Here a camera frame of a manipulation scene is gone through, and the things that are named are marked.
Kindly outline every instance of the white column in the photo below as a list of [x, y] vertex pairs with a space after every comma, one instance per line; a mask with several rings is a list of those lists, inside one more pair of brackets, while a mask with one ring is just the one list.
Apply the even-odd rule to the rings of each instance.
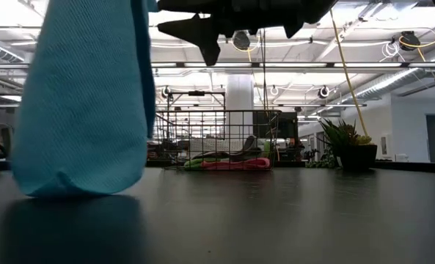
[[[252, 76], [229, 75], [225, 100], [226, 110], [253, 110]], [[245, 139], [253, 134], [253, 113], [242, 111], [227, 113], [226, 124], [237, 125], [225, 127], [225, 133], [228, 135], [230, 132], [231, 139]]]

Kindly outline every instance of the dark table surface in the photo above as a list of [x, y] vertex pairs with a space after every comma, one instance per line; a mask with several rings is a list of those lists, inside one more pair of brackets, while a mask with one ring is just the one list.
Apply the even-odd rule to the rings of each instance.
[[0, 263], [435, 263], [435, 174], [206, 173], [46, 202], [0, 172]]

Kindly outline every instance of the black plant pot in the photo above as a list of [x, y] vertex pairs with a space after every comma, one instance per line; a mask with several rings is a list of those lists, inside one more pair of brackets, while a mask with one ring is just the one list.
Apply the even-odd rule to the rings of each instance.
[[377, 145], [348, 146], [337, 154], [338, 163], [346, 171], [361, 172], [371, 168], [376, 162]]

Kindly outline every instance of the blue towel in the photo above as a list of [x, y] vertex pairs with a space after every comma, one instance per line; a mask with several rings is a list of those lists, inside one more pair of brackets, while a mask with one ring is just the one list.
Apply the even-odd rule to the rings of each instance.
[[33, 197], [113, 194], [142, 176], [155, 117], [154, 0], [50, 0], [12, 152]]

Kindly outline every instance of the metal wire rack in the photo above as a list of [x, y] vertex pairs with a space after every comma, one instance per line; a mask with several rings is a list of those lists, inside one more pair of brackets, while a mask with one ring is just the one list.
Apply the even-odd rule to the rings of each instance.
[[276, 110], [158, 111], [150, 161], [167, 168], [271, 169], [279, 125]]

